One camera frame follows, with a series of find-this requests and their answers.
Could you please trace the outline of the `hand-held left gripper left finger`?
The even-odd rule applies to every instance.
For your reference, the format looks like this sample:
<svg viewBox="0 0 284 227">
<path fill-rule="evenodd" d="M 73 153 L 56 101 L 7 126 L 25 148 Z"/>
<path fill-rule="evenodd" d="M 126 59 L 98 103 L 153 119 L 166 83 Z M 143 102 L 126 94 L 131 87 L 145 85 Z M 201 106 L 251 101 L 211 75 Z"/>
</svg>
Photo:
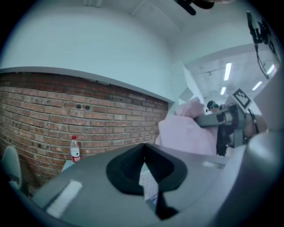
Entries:
<svg viewBox="0 0 284 227">
<path fill-rule="evenodd" d="M 80 227 L 152 227 L 158 224 L 160 219 L 143 196 L 121 193 L 107 178 L 107 164 L 125 150 L 120 148 L 93 155 L 73 164 L 38 189 L 32 201 L 46 209 L 73 180 L 82 188 L 62 213 L 61 221 Z"/>
</svg>

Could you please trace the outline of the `pink garment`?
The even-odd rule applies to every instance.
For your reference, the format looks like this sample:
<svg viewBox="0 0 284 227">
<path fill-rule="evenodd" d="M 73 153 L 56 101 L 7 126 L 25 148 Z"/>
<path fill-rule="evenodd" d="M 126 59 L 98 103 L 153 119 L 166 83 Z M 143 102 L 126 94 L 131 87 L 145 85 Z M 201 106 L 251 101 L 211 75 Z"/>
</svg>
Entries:
<svg viewBox="0 0 284 227">
<path fill-rule="evenodd" d="M 155 144 L 187 153 L 215 156 L 217 127 L 201 128 L 195 118 L 205 115 L 204 104 L 198 97 L 181 104 L 158 123 Z"/>
</svg>

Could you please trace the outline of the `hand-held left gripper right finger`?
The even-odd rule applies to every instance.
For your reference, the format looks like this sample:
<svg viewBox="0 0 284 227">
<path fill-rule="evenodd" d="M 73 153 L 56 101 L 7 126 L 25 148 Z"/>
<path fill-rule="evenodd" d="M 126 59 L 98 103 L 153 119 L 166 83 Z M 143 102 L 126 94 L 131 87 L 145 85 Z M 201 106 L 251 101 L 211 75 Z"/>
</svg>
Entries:
<svg viewBox="0 0 284 227">
<path fill-rule="evenodd" d="M 144 145 L 144 162 L 158 184 L 155 213 L 161 219 L 214 219 L 222 203 L 213 185 L 227 160 Z"/>
</svg>

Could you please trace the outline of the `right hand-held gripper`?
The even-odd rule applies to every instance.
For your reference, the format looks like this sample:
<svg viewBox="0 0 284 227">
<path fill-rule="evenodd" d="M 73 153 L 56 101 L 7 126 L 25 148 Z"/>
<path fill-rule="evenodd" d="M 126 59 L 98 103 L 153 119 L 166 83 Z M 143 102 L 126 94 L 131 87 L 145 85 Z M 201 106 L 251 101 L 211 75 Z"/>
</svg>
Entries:
<svg viewBox="0 0 284 227">
<path fill-rule="evenodd" d="M 218 126 L 217 155 L 225 156 L 227 148 L 245 144 L 246 117 L 251 103 L 249 96 L 238 88 L 228 97 L 219 112 L 194 119 L 201 128 Z"/>
</svg>

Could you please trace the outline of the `grey shell chair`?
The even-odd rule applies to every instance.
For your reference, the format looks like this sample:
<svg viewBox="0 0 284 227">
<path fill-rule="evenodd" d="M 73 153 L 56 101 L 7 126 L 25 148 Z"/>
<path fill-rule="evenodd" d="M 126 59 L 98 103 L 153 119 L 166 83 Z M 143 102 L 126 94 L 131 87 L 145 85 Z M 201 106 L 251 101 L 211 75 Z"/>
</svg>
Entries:
<svg viewBox="0 0 284 227">
<path fill-rule="evenodd" d="M 8 146 L 5 149 L 0 164 L 4 173 L 8 176 L 9 185 L 28 196 L 28 185 L 22 174 L 20 159 L 15 147 Z"/>
</svg>

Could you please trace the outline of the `white plastic laundry basket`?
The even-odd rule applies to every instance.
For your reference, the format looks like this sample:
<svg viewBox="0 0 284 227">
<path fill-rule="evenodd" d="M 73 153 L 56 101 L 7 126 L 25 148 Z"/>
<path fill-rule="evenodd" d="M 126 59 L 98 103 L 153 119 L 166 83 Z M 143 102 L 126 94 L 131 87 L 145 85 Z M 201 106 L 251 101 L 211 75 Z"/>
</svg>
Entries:
<svg viewBox="0 0 284 227">
<path fill-rule="evenodd" d="M 139 178 L 139 185 L 143 188 L 144 201 L 152 207 L 156 207 L 158 201 L 158 184 L 144 163 Z"/>
</svg>

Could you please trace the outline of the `person's right forearm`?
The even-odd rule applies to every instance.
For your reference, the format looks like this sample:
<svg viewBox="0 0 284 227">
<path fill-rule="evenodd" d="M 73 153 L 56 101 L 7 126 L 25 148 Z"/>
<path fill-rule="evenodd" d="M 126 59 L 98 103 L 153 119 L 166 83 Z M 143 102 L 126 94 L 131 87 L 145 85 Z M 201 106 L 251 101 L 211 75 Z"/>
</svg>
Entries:
<svg viewBox="0 0 284 227">
<path fill-rule="evenodd" d="M 259 133 L 264 133 L 267 131 L 267 124 L 262 115 L 255 115 L 256 125 L 258 127 Z M 246 127 L 245 135 L 248 137 L 253 137 L 257 134 L 254 121 L 250 114 L 246 114 Z"/>
</svg>

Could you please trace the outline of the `plastic bottle with red label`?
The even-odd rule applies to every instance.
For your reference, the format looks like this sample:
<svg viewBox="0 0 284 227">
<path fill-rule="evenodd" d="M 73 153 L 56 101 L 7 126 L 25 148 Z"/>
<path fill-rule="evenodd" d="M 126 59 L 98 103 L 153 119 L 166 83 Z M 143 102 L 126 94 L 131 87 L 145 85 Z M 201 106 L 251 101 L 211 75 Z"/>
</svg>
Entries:
<svg viewBox="0 0 284 227">
<path fill-rule="evenodd" d="M 79 162 L 80 161 L 80 151 L 79 151 L 79 144 L 77 142 L 76 136 L 71 137 L 70 152 L 71 152 L 72 161 L 74 163 Z"/>
</svg>

